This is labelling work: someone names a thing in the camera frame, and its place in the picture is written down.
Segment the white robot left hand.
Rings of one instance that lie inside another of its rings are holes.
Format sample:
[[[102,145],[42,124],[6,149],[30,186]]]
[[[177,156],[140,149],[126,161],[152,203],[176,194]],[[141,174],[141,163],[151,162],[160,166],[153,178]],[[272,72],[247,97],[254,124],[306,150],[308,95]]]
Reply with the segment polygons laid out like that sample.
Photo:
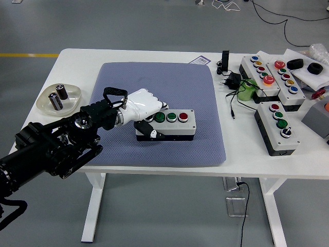
[[[163,102],[153,96],[147,89],[139,89],[124,99],[124,107],[119,107],[115,127],[134,122],[134,128],[148,138],[164,139],[165,136],[156,131],[146,118],[153,116],[163,108]]]

